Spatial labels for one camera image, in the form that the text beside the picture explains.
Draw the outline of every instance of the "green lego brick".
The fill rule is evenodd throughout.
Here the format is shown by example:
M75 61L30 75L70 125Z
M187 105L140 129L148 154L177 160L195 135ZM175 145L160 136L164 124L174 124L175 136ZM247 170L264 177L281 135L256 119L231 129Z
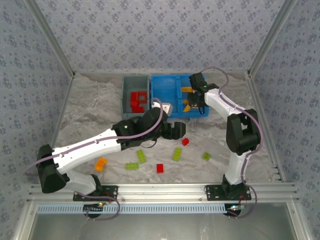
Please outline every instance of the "green lego brick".
M129 162L125 164L125 170L138 170L139 163L138 162Z
M203 159L203 160L206 160L206 161L209 161L210 157L211 157L211 155L210 155L209 153L205 152L205 153L203 154L203 156L202 156L202 159Z
M173 161L176 161L176 162L179 162L180 157L181 157L181 153L182 153L182 149L177 147L177 148L174 150L172 160L173 160Z
M147 161L144 151L138 150L136 151L136 155L138 156L140 164L143 164Z

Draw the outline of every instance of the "gray bin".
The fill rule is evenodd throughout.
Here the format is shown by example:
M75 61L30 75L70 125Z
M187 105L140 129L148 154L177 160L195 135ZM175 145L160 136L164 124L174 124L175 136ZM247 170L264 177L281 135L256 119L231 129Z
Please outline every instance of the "gray bin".
M140 104L144 111L150 109L150 80L147 75L125 76L122 80L121 117L126 120L144 113L133 113L130 107L131 92L147 92L147 102Z

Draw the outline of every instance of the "yellow object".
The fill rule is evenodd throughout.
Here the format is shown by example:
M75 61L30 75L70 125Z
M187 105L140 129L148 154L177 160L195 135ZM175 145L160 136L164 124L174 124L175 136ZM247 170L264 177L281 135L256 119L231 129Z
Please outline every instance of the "yellow object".
M184 108L183 112L184 112L184 113L190 112L190 106L187 105L187 106Z
M102 172L104 169L105 169L105 165L108 163L108 160L103 158L103 157L100 157L99 160L96 162L95 166L94 166L94 169L99 171L99 172Z
M181 92L183 92L183 93L193 93L194 90L190 86L184 86L184 87L181 88Z

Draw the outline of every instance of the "blue bin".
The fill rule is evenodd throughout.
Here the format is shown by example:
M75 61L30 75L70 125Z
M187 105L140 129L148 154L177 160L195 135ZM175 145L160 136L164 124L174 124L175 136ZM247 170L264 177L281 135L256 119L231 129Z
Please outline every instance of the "blue bin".
M189 76L191 74L179 75L152 75L151 76L151 97L156 97L163 103L172 104L172 114L169 118L202 118L209 115L209 107L205 107L205 113L200 114L198 108L191 107L189 112L184 112L186 104L183 100L188 99L187 92L181 92L183 87L191 87Z

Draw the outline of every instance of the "patterned wallpaper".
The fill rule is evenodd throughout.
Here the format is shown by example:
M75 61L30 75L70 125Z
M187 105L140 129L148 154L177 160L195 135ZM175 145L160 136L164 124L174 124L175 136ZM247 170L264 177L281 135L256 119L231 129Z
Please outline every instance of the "patterned wallpaper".
M254 77L288 181L320 239L320 2L299 0Z
M74 71L248 69L283 0L36 0Z
M69 84L23 0L0 1L0 239L11 239L27 193L23 176L53 137Z

